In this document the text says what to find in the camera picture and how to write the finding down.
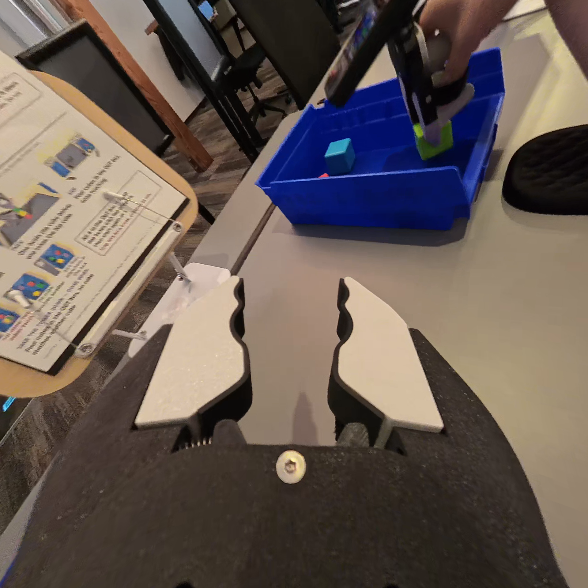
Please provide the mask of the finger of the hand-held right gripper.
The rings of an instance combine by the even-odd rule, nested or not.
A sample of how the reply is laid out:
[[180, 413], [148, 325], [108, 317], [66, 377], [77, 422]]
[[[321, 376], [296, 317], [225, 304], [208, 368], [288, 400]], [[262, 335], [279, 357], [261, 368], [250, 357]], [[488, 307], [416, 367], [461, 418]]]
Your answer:
[[421, 28], [402, 27], [391, 36], [387, 48], [411, 120], [419, 123], [427, 143], [438, 146], [442, 139], [442, 126], [428, 125], [432, 114], [428, 95], [433, 81], [429, 51]]
[[471, 102], [474, 94], [474, 85], [469, 82], [458, 84], [458, 87], [453, 89], [450, 85], [432, 86], [428, 95], [429, 106], [432, 109], [428, 125], [444, 126]]

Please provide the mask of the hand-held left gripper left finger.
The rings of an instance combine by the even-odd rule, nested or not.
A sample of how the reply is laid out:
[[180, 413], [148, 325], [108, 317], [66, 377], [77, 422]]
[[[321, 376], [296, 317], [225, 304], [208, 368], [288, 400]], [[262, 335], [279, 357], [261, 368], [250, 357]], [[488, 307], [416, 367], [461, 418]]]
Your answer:
[[244, 281], [231, 276], [180, 314], [136, 414], [136, 428], [186, 426], [202, 442], [220, 421], [246, 415], [253, 391], [244, 309]]

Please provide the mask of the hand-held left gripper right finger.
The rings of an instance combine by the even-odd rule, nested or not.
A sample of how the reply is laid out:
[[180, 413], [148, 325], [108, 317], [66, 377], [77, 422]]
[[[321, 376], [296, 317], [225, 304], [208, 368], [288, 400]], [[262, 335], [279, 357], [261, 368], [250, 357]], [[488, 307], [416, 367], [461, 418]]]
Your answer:
[[339, 281], [339, 319], [328, 383], [336, 436], [360, 423], [370, 445], [386, 445], [397, 429], [444, 429], [406, 322], [351, 277]]

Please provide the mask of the teal magnetic cube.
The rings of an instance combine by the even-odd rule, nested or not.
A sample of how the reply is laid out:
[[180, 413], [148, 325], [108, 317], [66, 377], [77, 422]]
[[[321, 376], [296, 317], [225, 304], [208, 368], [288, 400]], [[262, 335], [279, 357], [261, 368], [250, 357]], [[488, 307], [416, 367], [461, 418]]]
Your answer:
[[343, 138], [329, 143], [324, 159], [329, 177], [351, 173], [356, 161], [352, 140]]

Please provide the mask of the blue plastic bin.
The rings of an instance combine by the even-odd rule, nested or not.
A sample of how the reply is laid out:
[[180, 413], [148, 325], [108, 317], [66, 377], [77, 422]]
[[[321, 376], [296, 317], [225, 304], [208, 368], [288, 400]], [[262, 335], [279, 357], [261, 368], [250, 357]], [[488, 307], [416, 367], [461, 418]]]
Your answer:
[[[396, 78], [358, 89], [338, 109], [308, 105], [256, 185], [291, 224], [449, 230], [468, 219], [495, 144], [505, 94], [499, 48], [474, 53], [474, 99], [452, 119], [454, 145], [423, 161]], [[347, 175], [327, 172], [329, 143], [350, 138]]]

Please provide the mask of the person's right forearm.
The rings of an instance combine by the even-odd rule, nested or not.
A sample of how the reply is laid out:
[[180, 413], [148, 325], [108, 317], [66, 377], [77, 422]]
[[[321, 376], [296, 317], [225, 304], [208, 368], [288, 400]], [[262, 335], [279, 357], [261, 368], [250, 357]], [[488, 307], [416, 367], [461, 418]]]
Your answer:
[[578, 63], [587, 62], [587, 1], [545, 1], [554, 24]]

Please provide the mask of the person's right hand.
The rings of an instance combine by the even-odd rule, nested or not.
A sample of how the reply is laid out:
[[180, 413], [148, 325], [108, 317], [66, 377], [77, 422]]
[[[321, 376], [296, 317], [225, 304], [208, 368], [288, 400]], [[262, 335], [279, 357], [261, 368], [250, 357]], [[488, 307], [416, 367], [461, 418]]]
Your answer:
[[428, 40], [438, 32], [449, 39], [451, 51], [446, 59], [441, 85], [458, 80], [467, 69], [469, 58], [503, 20], [516, 1], [427, 1], [419, 24]]

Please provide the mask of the white sign stand base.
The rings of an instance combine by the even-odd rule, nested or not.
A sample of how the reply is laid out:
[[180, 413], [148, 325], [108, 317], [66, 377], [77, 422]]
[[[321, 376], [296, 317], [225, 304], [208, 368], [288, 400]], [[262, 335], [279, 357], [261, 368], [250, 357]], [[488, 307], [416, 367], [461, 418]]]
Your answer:
[[130, 340], [126, 353], [129, 359], [144, 347], [160, 327], [173, 324], [190, 305], [231, 277], [228, 269], [202, 263], [188, 263], [183, 267], [174, 253], [168, 255], [168, 261], [176, 273], [175, 280], [139, 330], [136, 333], [120, 329], [113, 331], [114, 335]]

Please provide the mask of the black textured mat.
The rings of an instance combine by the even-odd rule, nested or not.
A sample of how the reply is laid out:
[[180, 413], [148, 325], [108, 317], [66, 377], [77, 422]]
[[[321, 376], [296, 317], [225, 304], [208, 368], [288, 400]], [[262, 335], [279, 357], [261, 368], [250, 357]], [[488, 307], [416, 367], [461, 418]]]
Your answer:
[[522, 145], [506, 168], [502, 196], [524, 212], [587, 216], [587, 125], [554, 130]]

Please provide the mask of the wooden instruction sign board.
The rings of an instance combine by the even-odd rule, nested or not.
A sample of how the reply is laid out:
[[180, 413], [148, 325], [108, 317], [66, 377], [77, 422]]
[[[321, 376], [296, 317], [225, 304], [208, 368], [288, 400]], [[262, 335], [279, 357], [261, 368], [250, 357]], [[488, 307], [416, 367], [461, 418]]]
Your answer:
[[192, 188], [68, 83], [1, 53], [1, 396], [71, 384], [199, 210]]

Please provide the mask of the black framed panel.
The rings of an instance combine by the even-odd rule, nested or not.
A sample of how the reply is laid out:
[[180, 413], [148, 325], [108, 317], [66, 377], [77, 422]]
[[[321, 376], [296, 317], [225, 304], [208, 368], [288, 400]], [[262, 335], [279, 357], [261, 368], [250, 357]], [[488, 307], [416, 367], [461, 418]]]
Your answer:
[[175, 136], [86, 20], [16, 55], [28, 70], [61, 79], [92, 100], [154, 154]]

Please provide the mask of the slanted wooden post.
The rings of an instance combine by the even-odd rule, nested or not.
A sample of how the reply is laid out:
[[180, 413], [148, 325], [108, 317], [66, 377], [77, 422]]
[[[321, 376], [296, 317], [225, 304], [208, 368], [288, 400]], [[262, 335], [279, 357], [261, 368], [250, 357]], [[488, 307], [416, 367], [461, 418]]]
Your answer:
[[199, 171], [213, 162], [185, 122], [196, 107], [196, 91], [188, 91], [170, 69], [164, 52], [144, 32], [153, 19], [143, 1], [51, 1], [73, 21], [85, 19], [122, 65], [176, 138], [178, 149]]

